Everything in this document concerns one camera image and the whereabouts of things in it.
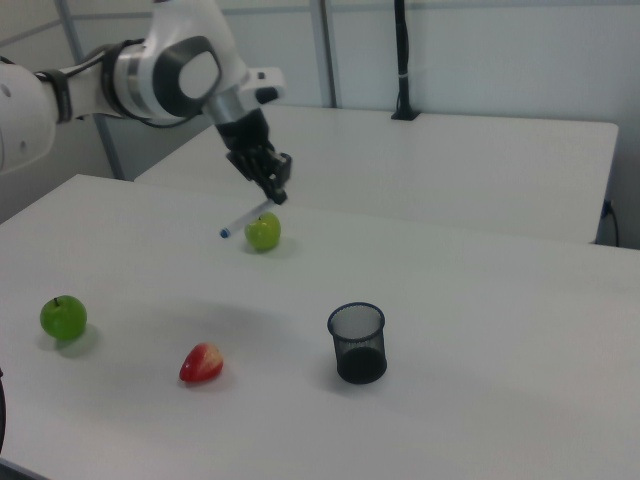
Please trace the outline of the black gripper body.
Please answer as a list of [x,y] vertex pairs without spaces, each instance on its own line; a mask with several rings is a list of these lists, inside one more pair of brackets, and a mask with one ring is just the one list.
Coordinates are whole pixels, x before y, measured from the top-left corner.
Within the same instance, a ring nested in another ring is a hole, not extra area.
[[292,159],[271,143],[261,109],[216,129],[228,149],[227,159],[247,180],[260,186],[284,186],[289,180]]

